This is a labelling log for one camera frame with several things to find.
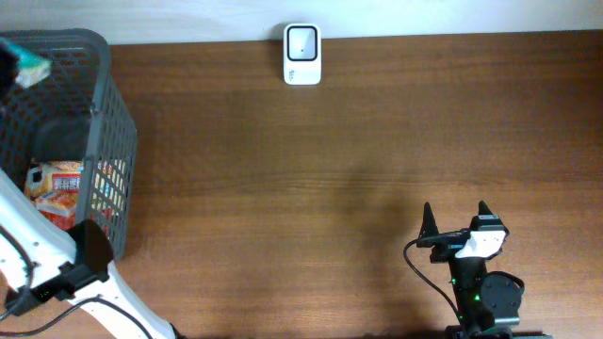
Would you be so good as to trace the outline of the green tissue pack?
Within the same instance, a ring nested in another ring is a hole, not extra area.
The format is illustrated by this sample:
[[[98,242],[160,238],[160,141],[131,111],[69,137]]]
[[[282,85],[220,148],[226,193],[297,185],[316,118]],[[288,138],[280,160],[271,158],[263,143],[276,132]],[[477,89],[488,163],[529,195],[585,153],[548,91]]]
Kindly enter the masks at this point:
[[[51,60],[34,54],[18,45],[11,46],[11,53],[18,59],[18,73],[15,81],[23,89],[38,84],[50,75],[52,68]]]

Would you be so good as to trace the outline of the cream snack bag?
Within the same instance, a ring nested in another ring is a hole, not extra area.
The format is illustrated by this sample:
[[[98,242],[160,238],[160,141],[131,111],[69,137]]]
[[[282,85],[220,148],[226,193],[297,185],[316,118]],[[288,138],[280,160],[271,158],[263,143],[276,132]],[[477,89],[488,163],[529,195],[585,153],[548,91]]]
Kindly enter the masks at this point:
[[[100,173],[93,175],[94,191],[91,206],[99,211],[107,210],[111,204],[123,208],[125,197],[122,194],[124,180],[120,173],[123,162],[100,161],[97,164]],[[49,161],[37,163],[32,161],[24,182],[24,194],[34,201],[39,196],[53,190],[77,193],[81,174],[84,170],[82,161]]]

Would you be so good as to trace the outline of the red snack bag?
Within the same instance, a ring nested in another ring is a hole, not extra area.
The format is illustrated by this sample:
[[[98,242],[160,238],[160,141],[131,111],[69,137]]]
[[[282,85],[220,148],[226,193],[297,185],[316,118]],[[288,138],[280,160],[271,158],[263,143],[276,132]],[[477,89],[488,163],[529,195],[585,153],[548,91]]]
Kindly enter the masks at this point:
[[[60,230],[68,231],[75,225],[78,193],[53,190],[33,201],[37,210]]]

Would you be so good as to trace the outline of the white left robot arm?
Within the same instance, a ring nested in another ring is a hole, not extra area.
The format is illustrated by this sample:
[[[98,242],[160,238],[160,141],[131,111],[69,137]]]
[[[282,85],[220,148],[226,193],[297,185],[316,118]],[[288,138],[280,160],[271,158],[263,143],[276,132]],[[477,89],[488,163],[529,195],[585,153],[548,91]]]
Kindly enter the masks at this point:
[[[1,271],[6,315],[50,299],[117,338],[175,338],[120,275],[138,134],[88,30],[1,36]]]

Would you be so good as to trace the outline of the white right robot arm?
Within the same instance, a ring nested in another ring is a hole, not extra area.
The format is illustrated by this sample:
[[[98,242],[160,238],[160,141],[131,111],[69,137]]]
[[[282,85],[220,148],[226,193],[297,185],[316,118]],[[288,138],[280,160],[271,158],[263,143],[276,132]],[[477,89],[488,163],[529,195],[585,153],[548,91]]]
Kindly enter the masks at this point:
[[[419,270],[415,274],[451,306],[459,324],[445,328],[446,338],[546,338],[541,331],[516,332],[525,283],[503,271],[490,271],[486,264],[502,253],[510,232],[485,202],[470,225],[441,233],[432,208],[424,204],[422,224],[411,246],[429,249],[430,262],[447,264],[454,297],[431,282]]]

